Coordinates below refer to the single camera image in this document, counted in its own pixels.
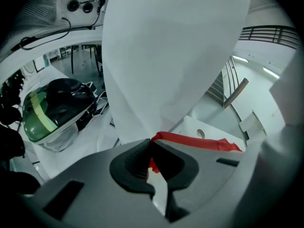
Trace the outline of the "red shirt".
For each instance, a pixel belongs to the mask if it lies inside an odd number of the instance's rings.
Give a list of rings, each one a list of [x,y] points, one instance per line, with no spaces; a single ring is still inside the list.
[[[212,139],[199,139],[194,137],[188,137],[180,134],[175,133],[169,133],[169,132],[157,132],[157,134],[152,137],[151,143],[155,140],[166,140],[173,143],[183,144],[190,147],[200,148],[200,149],[206,149],[206,150],[213,150],[213,151],[222,151],[222,152],[231,152],[231,151],[238,151],[242,152],[242,150],[235,144],[230,143],[226,138],[220,139],[220,140],[212,140]],[[238,163],[237,161],[229,161],[229,160],[223,160],[220,163],[237,167]],[[169,164],[169,167],[173,171],[181,171],[182,167],[178,164],[173,164],[167,162],[166,164]],[[150,159],[150,163],[148,168],[151,168],[154,173],[160,173],[160,169],[155,163],[154,159]]]

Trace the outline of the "dark wooden staircase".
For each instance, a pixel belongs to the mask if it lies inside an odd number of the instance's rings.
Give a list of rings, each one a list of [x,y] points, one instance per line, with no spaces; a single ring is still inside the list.
[[[223,87],[223,74],[217,76],[213,84],[207,90],[206,94],[217,101],[219,104],[224,103],[224,87]]]

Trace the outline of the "black mezzanine railing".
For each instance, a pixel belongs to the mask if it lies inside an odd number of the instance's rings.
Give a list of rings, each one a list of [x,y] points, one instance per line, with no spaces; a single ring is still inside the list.
[[[301,39],[293,27],[264,25],[244,27],[239,40],[261,41],[297,49]]]

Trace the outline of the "brown wooden newel post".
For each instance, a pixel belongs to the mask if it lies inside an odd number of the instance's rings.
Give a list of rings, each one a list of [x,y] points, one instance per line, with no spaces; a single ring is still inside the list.
[[[232,102],[240,95],[240,93],[245,89],[249,81],[244,78],[239,86],[234,90],[234,92],[224,101],[223,108],[226,109],[232,104]]]

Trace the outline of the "wooden stair handrail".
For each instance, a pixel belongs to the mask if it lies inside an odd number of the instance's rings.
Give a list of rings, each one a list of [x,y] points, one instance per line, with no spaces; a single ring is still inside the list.
[[[238,73],[232,56],[230,56],[226,62],[226,72],[228,77],[229,95],[232,95],[240,85]]]

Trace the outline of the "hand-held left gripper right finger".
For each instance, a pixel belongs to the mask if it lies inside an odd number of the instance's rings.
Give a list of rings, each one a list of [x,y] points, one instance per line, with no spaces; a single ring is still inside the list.
[[[210,201],[231,178],[244,154],[154,141],[152,158],[168,187],[166,219],[175,222]]]

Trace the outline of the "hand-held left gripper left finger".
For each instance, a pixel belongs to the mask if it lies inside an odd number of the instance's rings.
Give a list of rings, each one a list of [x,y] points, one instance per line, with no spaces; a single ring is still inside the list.
[[[149,140],[88,155],[40,187],[24,202],[48,228],[165,228],[147,194],[127,192],[109,167],[117,155]]]

